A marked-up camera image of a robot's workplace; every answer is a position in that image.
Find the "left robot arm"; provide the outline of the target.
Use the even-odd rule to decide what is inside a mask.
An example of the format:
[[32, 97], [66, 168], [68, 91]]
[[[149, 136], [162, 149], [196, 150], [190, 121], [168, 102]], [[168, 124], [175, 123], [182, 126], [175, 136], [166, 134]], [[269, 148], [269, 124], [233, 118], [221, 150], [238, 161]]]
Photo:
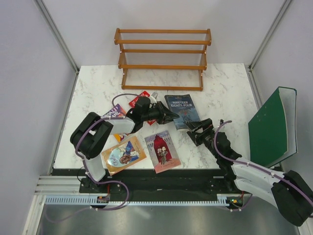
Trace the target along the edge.
[[83, 161], [86, 175], [91, 179], [90, 187], [96, 192], [107, 188], [104, 178], [106, 171], [95, 164], [106, 141], [113, 134], [133, 134], [140, 130], [143, 123], [156, 120], [158, 124], [167, 124], [179, 118], [161, 101], [153, 103], [148, 97], [139, 96], [135, 106], [123, 117], [102, 117], [90, 112], [70, 136], [75, 153]]

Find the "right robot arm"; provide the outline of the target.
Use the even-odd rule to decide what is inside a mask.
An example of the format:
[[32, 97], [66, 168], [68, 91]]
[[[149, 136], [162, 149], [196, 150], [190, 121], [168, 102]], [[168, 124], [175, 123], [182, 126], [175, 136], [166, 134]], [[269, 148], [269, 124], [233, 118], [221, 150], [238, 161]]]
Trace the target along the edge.
[[188, 121], [187, 134], [196, 146], [204, 145], [226, 172], [228, 192], [248, 192], [272, 204], [291, 224], [300, 227], [313, 216], [313, 191], [301, 175], [287, 173], [253, 163], [235, 152], [227, 136], [215, 130], [211, 119]]

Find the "Nineteen Eighty-Four blue book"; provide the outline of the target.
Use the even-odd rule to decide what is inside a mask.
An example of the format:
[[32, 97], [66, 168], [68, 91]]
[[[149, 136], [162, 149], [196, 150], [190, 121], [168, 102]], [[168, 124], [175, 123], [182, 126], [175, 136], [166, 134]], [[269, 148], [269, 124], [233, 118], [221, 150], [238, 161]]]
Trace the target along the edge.
[[165, 101], [168, 109], [179, 115], [179, 118], [173, 120], [178, 131], [187, 130], [187, 122], [200, 121], [200, 117], [189, 94], [185, 95], [165, 95]]

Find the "grey red curtain book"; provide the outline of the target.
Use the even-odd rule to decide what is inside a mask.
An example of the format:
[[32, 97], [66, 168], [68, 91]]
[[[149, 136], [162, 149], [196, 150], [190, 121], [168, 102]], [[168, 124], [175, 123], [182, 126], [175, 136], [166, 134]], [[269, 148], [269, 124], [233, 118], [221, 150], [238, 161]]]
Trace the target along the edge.
[[156, 174], [181, 165], [168, 131], [150, 135], [145, 138], [145, 142]]

